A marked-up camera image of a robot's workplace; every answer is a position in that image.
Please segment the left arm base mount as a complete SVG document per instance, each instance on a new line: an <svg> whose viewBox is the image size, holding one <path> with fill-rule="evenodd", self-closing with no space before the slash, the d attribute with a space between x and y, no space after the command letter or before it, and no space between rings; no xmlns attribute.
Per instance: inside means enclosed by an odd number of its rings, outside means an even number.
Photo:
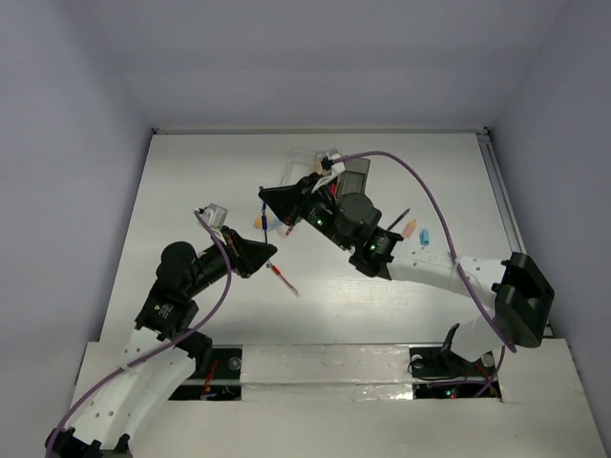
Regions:
<svg viewBox="0 0 611 458"><path fill-rule="evenodd" d="M239 401L242 398L242 347L215 347L210 365L183 382L170 401Z"/></svg>

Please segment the dark grey plastic container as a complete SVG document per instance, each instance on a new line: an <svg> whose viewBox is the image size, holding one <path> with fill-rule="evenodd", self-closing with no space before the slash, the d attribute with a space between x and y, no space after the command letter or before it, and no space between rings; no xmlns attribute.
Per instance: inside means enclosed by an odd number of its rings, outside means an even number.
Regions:
<svg viewBox="0 0 611 458"><path fill-rule="evenodd" d="M369 175L370 160L355 158L344 162L345 171L337 179L335 196L340 198L347 194L364 194Z"/></svg>

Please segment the orange glue tube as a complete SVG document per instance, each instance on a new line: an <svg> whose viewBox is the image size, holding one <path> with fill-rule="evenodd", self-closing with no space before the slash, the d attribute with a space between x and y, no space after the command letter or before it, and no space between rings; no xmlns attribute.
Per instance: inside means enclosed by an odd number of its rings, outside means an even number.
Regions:
<svg viewBox="0 0 611 458"><path fill-rule="evenodd" d="M404 239L408 239L411 237L411 235L414 233L416 229L416 220L413 219L411 220L403 229L401 235Z"/></svg>

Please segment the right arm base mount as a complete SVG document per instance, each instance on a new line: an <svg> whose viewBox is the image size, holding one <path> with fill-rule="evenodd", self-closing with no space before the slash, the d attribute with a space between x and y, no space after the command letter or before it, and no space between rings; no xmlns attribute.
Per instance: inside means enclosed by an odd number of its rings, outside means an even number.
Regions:
<svg viewBox="0 0 611 458"><path fill-rule="evenodd" d="M410 348L407 371L415 399L501 399L498 368L492 352L469 362L451 352L459 324L450 328L441 345Z"/></svg>

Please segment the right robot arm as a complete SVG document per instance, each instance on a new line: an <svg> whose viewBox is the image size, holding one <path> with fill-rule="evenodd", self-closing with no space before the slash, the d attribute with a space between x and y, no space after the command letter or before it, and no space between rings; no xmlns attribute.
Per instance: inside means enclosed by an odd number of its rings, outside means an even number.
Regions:
<svg viewBox="0 0 611 458"><path fill-rule="evenodd" d="M337 198L316 174L262 188L259 197L285 225L306 222L348 250L349 263L367 277L477 299L480 315L454 325L439 351L447 372L460 374L501 346L541 346L555 291L530 256L514 252L507 260L483 260L434 251L379 226L382 214L366 195Z"/></svg>

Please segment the dark purple pen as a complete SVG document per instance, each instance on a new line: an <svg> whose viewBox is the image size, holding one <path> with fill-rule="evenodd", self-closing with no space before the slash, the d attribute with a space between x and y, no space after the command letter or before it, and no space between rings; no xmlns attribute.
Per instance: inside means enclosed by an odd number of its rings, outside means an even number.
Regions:
<svg viewBox="0 0 611 458"><path fill-rule="evenodd" d="M404 210L398 217L396 217L392 223L387 227L388 231L391 231L392 229L394 229L404 218L405 216L410 212L411 208L407 208L406 210Z"/></svg>

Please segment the blue gel pen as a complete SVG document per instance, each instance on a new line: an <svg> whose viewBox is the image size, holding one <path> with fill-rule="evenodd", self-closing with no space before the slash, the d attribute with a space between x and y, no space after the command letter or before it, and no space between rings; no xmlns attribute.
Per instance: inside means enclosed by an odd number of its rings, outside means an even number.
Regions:
<svg viewBox="0 0 611 458"><path fill-rule="evenodd" d="M265 244L268 244L266 204L264 201L262 201L262 209L261 209L261 226L263 230L263 241Z"/></svg>

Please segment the orange plastic container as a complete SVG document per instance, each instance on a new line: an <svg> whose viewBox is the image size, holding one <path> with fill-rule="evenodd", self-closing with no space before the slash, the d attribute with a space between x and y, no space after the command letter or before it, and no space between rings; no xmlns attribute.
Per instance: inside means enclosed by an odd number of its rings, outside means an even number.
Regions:
<svg viewBox="0 0 611 458"><path fill-rule="evenodd" d="M328 175L330 173L330 166L324 165L323 162L326 159L332 159L335 153L335 149L316 151L314 153L313 172L319 175Z"/></svg>

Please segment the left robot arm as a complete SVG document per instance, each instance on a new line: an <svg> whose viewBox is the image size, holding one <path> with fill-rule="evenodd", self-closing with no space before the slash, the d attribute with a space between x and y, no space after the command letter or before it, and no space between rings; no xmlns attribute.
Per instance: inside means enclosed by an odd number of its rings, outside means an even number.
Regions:
<svg viewBox="0 0 611 458"><path fill-rule="evenodd" d="M163 250L117 368L74 403L48 437L47 456L131 456L131 445L176 389L214 370L212 340L192 323L194 298L216 281L249 278L277 249L228 227L213 241L201 253L185 241Z"/></svg>

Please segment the red gel pen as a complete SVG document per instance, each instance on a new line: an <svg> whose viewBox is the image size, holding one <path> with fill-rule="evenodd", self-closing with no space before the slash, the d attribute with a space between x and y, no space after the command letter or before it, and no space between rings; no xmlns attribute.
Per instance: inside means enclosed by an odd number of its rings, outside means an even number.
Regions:
<svg viewBox="0 0 611 458"><path fill-rule="evenodd" d="M268 262L266 266L294 296L297 298L300 297L300 293L297 288L284 276L282 271L275 264Z"/></svg>

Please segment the blue eraser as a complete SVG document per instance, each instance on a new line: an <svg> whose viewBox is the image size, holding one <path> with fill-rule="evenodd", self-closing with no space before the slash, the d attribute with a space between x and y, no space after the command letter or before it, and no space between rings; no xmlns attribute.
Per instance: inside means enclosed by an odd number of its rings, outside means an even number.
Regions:
<svg viewBox="0 0 611 458"><path fill-rule="evenodd" d="M422 229L419 234L419 240L422 246L430 245L430 233L428 229Z"/></svg>

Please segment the blue glue tube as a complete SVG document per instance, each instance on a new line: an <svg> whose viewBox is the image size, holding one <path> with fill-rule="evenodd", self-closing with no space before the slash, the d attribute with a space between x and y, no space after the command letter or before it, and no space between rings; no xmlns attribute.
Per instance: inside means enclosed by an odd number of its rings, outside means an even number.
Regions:
<svg viewBox="0 0 611 458"><path fill-rule="evenodd" d="M278 220L276 217L266 216L267 217L267 232L276 231L279 234L283 232L283 223Z"/></svg>

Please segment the aluminium rail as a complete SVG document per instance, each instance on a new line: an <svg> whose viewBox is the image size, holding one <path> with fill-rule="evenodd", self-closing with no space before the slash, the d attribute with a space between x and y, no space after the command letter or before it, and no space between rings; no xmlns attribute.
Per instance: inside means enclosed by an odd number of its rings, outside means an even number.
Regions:
<svg viewBox="0 0 611 458"><path fill-rule="evenodd" d="M512 251L505 268L505 279L508 282L501 289L501 311L507 315L515 331L516 345L539 347L544 339L554 337L549 315L555 291L536 263L526 254L490 136L480 132L476 138Z"/></svg>

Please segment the clear plastic container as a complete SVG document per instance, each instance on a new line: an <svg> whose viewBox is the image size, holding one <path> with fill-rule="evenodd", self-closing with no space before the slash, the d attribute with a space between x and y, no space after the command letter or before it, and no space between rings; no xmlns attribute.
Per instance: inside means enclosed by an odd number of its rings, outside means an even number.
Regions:
<svg viewBox="0 0 611 458"><path fill-rule="evenodd" d="M293 147L285 152L284 156L284 172L280 180L282 186L295 184L314 171L316 158L314 150Z"/></svg>

